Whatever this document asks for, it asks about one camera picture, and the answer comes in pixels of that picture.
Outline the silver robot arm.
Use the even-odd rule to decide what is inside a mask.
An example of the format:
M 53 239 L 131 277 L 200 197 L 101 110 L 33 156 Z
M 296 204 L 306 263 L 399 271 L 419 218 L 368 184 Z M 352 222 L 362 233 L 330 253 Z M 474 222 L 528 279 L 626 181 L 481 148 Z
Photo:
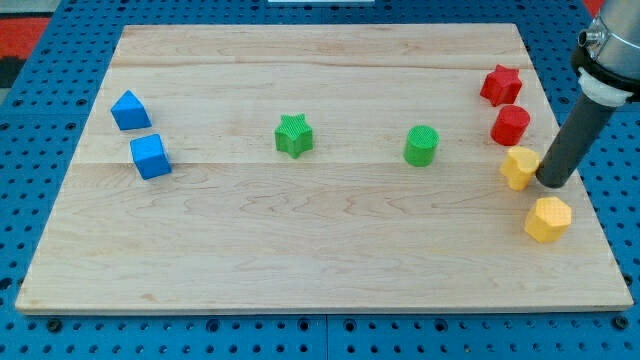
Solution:
M 578 35 L 571 65 L 582 92 L 607 107 L 639 100 L 639 0 L 607 0 Z

